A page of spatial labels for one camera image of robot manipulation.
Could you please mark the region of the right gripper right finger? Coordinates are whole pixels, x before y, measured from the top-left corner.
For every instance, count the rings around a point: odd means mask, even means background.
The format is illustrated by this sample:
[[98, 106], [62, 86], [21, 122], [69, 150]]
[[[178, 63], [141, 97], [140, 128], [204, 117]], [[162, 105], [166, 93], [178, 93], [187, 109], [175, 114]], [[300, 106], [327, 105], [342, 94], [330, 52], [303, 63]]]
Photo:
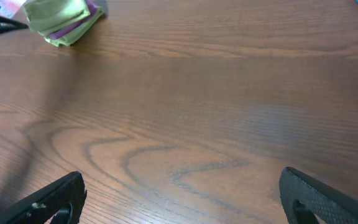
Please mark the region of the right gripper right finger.
[[282, 170], [280, 199], [289, 224], [358, 223], [358, 201], [293, 168]]

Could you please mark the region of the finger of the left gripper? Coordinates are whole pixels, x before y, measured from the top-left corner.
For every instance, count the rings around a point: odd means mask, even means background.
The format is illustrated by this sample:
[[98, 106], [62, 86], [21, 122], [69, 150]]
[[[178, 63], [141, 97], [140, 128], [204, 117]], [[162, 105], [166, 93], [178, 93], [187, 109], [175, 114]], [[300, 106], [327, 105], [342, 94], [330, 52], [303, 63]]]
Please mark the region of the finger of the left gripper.
[[29, 29], [29, 26], [25, 23], [0, 16], [0, 34], [22, 29]]

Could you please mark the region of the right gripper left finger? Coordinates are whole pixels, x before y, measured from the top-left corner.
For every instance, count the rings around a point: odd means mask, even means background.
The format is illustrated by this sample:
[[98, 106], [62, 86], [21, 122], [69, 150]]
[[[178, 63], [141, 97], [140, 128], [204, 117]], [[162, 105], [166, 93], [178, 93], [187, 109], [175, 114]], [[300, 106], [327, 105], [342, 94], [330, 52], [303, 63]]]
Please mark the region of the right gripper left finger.
[[71, 172], [0, 211], [0, 224], [79, 224], [86, 197], [82, 174]]

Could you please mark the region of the light green microfiber cloth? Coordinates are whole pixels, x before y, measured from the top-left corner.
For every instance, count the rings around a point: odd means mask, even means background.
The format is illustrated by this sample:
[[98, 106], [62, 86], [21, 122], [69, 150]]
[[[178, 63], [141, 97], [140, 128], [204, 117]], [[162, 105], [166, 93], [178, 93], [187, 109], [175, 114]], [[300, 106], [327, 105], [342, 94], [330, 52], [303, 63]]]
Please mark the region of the light green microfiber cloth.
[[55, 32], [90, 15], [84, 0], [38, 0], [24, 4], [32, 31], [43, 35]]

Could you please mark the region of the folded green cloth under purple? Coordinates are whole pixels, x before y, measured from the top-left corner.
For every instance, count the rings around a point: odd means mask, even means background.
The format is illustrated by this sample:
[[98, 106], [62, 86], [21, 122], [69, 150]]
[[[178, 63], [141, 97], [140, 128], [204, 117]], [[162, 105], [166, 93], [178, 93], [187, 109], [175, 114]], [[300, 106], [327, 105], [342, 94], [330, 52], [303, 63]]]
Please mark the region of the folded green cloth under purple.
[[86, 18], [86, 21], [78, 25], [69, 33], [65, 34], [63, 37], [56, 40], [53, 40], [51, 37], [44, 37], [44, 39], [56, 47], [59, 47], [60, 45], [70, 46], [79, 40], [103, 14], [103, 9], [101, 7], [97, 7], [96, 13], [93, 16]]

